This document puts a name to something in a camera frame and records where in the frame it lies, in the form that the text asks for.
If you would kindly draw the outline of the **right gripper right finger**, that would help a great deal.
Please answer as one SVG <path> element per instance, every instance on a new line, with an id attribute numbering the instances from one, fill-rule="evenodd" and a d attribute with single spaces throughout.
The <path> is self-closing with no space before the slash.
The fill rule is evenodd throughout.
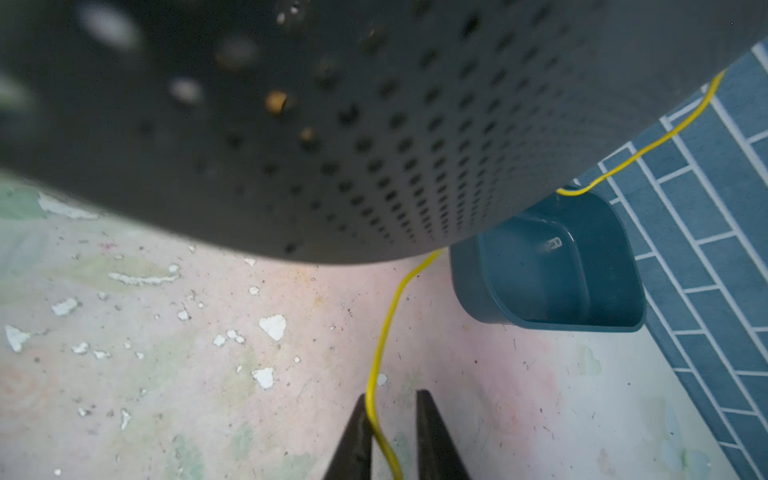
<path id="1" fill-rule="evenodd" d="M 416 392 L 418 477 L 421 480 L 469 480 L 433 396 Z"/>

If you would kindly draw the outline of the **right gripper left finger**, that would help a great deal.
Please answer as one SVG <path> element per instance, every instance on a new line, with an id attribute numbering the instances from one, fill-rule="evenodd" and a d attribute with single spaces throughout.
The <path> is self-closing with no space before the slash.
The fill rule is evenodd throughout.
<path id="1" fill-rule="evenodd" d="M 361 395 L 352 411 L 324 480 L 370 480 L 373 429 Z"/>

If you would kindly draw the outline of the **grey cable spool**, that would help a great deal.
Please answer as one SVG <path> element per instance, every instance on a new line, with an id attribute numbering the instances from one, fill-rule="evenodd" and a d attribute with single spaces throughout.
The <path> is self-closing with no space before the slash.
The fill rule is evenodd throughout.
<path id="1" fill-rule="evenodd" d="M 389 261 L 580 176 L 763 1 L 5 1 L 1 166 L 255 255 Z"/>

